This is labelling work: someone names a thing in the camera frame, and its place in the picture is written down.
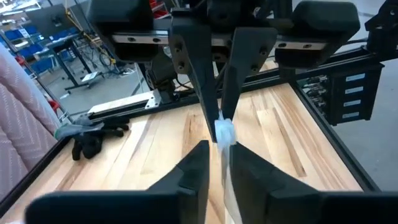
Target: workbench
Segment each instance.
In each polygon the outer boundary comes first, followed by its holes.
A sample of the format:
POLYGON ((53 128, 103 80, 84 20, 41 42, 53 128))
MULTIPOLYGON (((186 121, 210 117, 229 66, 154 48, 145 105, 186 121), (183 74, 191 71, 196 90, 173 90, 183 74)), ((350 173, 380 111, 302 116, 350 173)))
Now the workbench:
MULTIPOLYGON (((233 120, 238 141, 318 190, 369 190, 363 187, 367 174, 349 152, 336 148, 330 132, 318 125, 319 119, 301 97, 288 83, 243 93, 233 120)), ((95 110, 120 107, 123 101, 131 103, 126 98, 95 110)), ((53 191, 146 189, 200 140, 211 142, 199 104, 138 116, 129 126, 123 138, 107 138, 101 153, 91 160, 73 161, 73 140, 58 142, 10 193, 9 202, 16 202, 0 223, 23 219, 24 209, 33 199, 53 191)), ((216 144, 210 143, 206 223, 230 223, 228 217, 220 155, 216 144)))

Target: metal frame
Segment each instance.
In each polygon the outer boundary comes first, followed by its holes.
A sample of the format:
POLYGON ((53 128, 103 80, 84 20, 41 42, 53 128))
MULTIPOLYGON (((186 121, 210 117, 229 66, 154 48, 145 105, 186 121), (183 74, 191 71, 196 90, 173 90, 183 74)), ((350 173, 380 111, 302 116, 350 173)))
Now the metal frame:
MULTIPOLYGON (((391 58, 384 58, 389 60, 392 58, 398 58, 398 51, 391 58)), ((272 69, 265 72, 261 72, 255 76, 247 77, 242 87, 242 92, 258 90, 282 83, 290 83, 297 96, 300 98, 306 109, 309 111, 315 122, 319 125, 320 129, 330 141, 333 148, 336 150, 341 160, 345 163, 345 166, 352 173, 358 184, 364 191, 378 192, 379 187, 370 178, 370 176, 363 169, 361 164, 356 160, 354 155, 348 150, 341 139, 332 130, 330 125, 322 117, 315 105, 309 100, 305 93, 298 87, 296 80, 303 78, 315 77, 318 75, 327 75, 329 73, 335 73, 339 70, 345 70, 347 72, 356 73, 363 71, 364 69, 372 69, 379 66, 380 59, 370 54, 367 50, 359 48, 350 50, 340 54, 335 54, 329 58, 326 63, 318 68, 314 68, 307 71, 296 71, 297 75, 293 80, 287 80, 279 75, 279 69, 272 69)), ((217 97, 220 98, 222 95, 221 91, 217 92, 217 97)), ((174 103, 159 105, 156 108, 145 109, 147 101, 140 101, 133 105, 126 105, 120 108, 111 110, 101 111, 99 113, 91 114, 90 119, 93 122, 100 122, 102 119, 123 116, 125 118, 134 118, 145 114, 158 113, 165 110, 171 110, 187 105, 198 103, 198 97, 196 95, 186 96, 181 98, 174 103)), ((16 202, 16 200, 25 192, 31 183, 40 175, 40 173, 51 163, 54 157, 63 149, 63 147, 69 142, 70 139, 62 139, 51 150, 37 163, 37 165, 16 185, 9 194, 0 203, 0 217, 3 216, 16 202)))

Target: wood grain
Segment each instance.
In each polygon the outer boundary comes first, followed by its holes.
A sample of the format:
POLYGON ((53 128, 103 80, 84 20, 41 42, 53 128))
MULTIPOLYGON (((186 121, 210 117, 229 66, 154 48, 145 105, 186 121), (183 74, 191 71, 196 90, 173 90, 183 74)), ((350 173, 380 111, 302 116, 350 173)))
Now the wood grain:
MULTIPOLYGON (((361 190, 288 84, 245 93, 233 121, 238 141, 295 178, 320 190, 361 190)), ((201 139, 210 139, 198 105, 134 118, 123 138, 109 138, 92 160, 72 161, 71 141, 0 219, 23 218, 34 198, 55 190, 146 189, 201 139)), ((220 155, 210 144, 207 223, 230 223, 220 155)))

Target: black glove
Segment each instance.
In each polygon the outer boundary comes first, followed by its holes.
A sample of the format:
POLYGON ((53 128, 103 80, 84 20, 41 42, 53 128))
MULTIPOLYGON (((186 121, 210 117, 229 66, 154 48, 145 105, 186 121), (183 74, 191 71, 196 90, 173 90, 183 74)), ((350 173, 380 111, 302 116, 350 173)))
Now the black glove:
POLYGON ((104 137, 108 134, 110 136, 123 137, 123 131, 129 130, 128 119, 124 118, 110 118, 103 121, 104 126, 97 131, 89 131, 85 133, 76 134, 73 136, 75 145, 72 149, 72 159, 74 161, 80 160, 80 153, 87 159, 93 158, 101 152, 102 142, 104 137))

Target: concrete floor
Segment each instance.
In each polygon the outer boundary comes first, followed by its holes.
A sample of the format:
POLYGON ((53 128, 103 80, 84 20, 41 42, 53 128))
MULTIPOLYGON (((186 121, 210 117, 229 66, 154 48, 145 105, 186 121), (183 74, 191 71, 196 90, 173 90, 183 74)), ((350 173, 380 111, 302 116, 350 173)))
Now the concrete floor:
MULTIPOLYGON (((296 6, 299 1, 294 0, 293 2, 296 6)), ((352 2, 357 5, 361 22, 364 23, 369 19, 369 14, 377 14, 384 1, 353 0, 352 2)), ((367 36, 368 33, 362 27, 353 39, 361 39, 367 36)), ((347 45, 339 51, 360 45, 347 45)), ((398 85, 398 76, 395 69, 398 69, 398 65, 396 60, 386 62, 384 65, 386 67, 382 71, 372 119, 370 121, 339 124, 334 129, 381 189, 398 190, 398 175, 393 174, 398 172, 398 148, 396 147, 398 104, 395 98, 397 94, 396 85, 398 85)), ((81 70, 78 60, 74 61, 71 67, 74 71, 81 70)), ((64 76, 65 74, 61 70, 43 76, 44 82, 58 98, 66 94, 63 88, 72 84, 71 81, 62 80, 61 77, 64 76)), ((130 96, 138 83, 138 77, 135 73, 122 78, 105 80, 99 78, 98 83, 90 89, 83 87, 72 90, 72 94, 62 98, 60 102, 69 113, 75 114, 86 111, 99 103, 130 96)), ((144 91, 147 90, 148 88, 144 84, 144 91)))

